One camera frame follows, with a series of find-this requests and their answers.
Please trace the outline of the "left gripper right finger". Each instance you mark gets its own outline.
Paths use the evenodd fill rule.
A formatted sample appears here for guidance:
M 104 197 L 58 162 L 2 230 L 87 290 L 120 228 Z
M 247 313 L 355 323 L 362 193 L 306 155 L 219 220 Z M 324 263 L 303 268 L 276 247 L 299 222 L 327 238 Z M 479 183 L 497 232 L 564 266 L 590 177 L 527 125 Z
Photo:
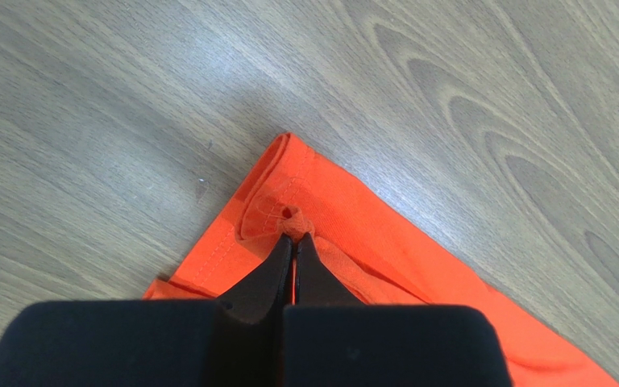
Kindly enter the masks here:
M 509 386 L 496 332 L 468 306 L 369 306 L 297 243 L 283 316 L 286 386 Z

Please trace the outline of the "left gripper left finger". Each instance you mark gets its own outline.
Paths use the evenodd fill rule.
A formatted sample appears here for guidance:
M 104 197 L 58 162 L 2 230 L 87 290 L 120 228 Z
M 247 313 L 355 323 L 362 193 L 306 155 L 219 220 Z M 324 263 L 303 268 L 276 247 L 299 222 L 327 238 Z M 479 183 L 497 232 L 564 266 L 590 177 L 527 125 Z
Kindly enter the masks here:
M 293 241 L 221 296 L 31 305 L 0 339 L 0 386 L 273 386 Z

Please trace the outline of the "orange t shirt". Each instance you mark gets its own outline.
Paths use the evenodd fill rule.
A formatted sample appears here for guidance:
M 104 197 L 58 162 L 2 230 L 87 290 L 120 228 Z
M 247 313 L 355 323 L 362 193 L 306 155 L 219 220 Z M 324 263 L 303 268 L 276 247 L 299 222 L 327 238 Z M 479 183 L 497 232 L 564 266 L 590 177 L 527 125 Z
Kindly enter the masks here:
M 280 234 L 311 234 L 321 262 L 368 304 L 482 312 L 516 386 L 613 386 L 594 360 L 484 282 L 358 178 L 291 133 L 277 136 L 173 275 L 146 299 L 214 298 L 257 267 Z

